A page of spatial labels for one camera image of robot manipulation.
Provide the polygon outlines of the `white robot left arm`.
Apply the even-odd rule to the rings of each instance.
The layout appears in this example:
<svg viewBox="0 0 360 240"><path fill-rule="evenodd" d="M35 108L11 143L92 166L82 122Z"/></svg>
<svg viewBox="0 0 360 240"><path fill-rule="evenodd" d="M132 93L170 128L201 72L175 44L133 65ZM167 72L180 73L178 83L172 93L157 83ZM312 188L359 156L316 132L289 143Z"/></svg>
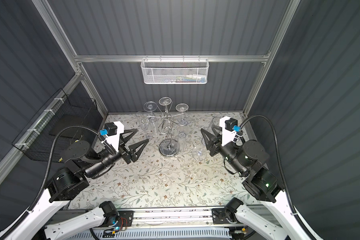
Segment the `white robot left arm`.
<svg viewBox="0 0 360 240"><path fill-rule="evenodd" d="M111 233L128 226L111 201L77 217L57 223L48 221L62 207L68 205L80 192L89 186L89 179L95 180L108 173L120 159L127 164L136 162L149 140L143 140L126 147L126 143L138 132L125 130L121 122L106 123L105 128L96 131L83 125L73 125L97 136L104 149L96 152L87 141L76 141L61 153L64 167L49 177L52 159L59 137L69 130L62 129L55 136L41 188L31 205L6 229L0 231L0 240L65 240L85 230L105 226Z"/></svg>

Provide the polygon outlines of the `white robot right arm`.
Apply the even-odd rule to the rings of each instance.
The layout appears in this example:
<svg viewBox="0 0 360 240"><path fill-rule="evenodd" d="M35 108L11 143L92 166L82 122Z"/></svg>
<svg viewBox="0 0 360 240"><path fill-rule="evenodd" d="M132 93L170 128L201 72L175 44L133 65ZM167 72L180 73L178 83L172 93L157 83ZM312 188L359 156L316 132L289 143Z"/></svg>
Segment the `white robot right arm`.
<svg viewBox="0 0 360 240"><path fill-rule="evenodd" d="M265 166L270 159L263 145L256 140L245 141L243 127L256 116L250 116L239 125L231 117L220 119L222 132L213 134L201 129L202 137L210 156L217 154L223 163L229 164L229 174L243 178L242 185L252 198L265 206L279 222L275 225L250 210L238 198L225 205L225 216L230 223L241 223L268 240L319 240L321 237L300 215L293 204L284 174L276 129L269 118L260 116L270 126L274 137L275 152L281 179Z"/></svg>

